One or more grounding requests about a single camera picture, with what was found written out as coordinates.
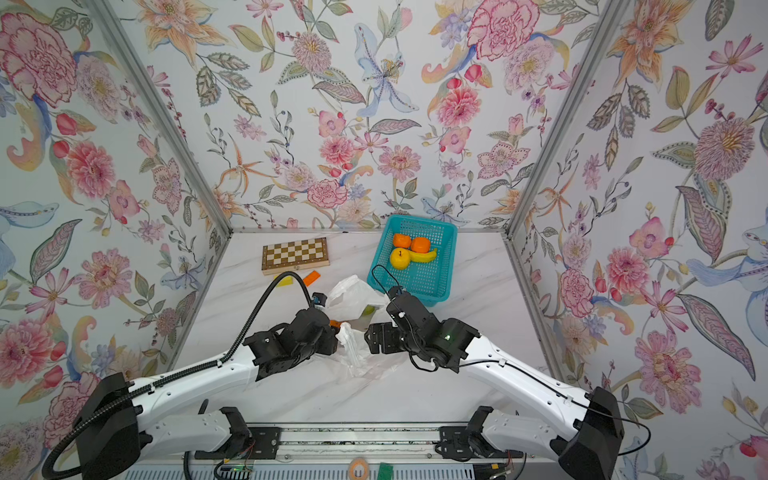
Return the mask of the white plastic bag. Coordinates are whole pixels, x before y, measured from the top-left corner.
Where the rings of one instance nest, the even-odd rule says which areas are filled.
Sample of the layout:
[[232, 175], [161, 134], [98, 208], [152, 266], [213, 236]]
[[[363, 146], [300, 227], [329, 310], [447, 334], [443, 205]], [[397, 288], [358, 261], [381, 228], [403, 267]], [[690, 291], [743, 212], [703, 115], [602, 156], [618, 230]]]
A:
[[[332, 356], [346, 369], [351, 378], [379, 380], [392, 375], [404, 360], [401, 357], [371, 354], [364, 334], [375, 322], [385, 322], [385, 306], [388, 297], [372, 288], [357, 275], [349, 276], [337, 283], [328, 294], [324, 313], [332, 321], [341, 322], [336, 335], [339, 349]], [[372, 316], [362, 317], [366, 306], [376, 307]]]

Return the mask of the yellow apple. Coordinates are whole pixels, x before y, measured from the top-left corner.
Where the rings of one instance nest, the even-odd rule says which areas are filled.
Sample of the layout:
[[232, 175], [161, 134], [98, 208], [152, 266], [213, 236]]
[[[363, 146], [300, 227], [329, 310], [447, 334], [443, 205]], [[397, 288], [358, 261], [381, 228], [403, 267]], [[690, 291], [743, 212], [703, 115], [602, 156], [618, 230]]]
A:
[[390, 265], [396, 270], [405, 270], [412, 262], [411, 251], [406, 248], [395, 248], [389, 257]]

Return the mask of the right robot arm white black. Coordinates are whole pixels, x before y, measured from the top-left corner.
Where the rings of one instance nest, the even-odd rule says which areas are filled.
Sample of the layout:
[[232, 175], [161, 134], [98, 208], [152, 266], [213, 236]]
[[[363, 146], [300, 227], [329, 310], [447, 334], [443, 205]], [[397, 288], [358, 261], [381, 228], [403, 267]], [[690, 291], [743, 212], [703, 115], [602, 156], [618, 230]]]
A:
[[520, 417], [479, 407], [465, 430], [475, 455], [514, 450], [552, 459], [573, 479], [612, 477], [625, 435], [613, 393], [588, 392], [528, 366], [469, 324], [438, 319], [402, 287], [387, 297], [390, 322], [373, 323], [365, 334], [371, 353], [405, 352], [419, 370], [471, 376], [529, 412]]

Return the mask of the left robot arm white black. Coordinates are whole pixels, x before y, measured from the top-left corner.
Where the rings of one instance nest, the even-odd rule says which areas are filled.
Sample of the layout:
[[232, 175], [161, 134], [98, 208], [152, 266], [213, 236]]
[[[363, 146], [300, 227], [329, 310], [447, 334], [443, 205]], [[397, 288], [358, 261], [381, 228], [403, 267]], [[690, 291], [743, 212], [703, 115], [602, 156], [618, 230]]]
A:
[[80, 477], [110, 479], [140, 460], [183, 451], [232, 456], [246, 449], [250, 433], [237, 408], [199, 416], [186, 410], [286, 372], [315, 354], [334, 354], [338, 332], [322, 310], [307, 308], [290, 323], [244, 338], [228, 360], [136, 381], [121, 374], [106, 377], [74, 422], [80, 431], [75, 439]]

